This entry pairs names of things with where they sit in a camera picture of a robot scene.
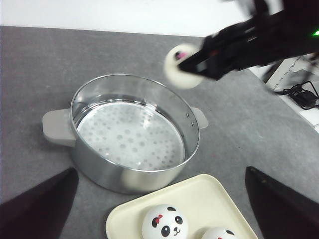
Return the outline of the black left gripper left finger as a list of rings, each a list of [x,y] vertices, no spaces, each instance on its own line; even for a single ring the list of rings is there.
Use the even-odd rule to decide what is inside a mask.
[[[79,176],[74,168],[0,206],[2,239],[58,239],[70,214]]]

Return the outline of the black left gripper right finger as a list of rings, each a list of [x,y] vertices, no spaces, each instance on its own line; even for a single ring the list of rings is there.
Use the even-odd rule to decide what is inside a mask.
[[[317,239],[319,204],[253,166],[245,186],[265,239]]]

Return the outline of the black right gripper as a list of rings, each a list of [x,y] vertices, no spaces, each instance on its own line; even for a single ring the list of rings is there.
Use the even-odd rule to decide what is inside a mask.
[[[219,80],[233,70],[265,66],[319,51],[319,2],[284,0],[283,10],[270,14],[264,0],[254,1],[256,12],[205,38],[202,50],[183,59],[184,72]]]

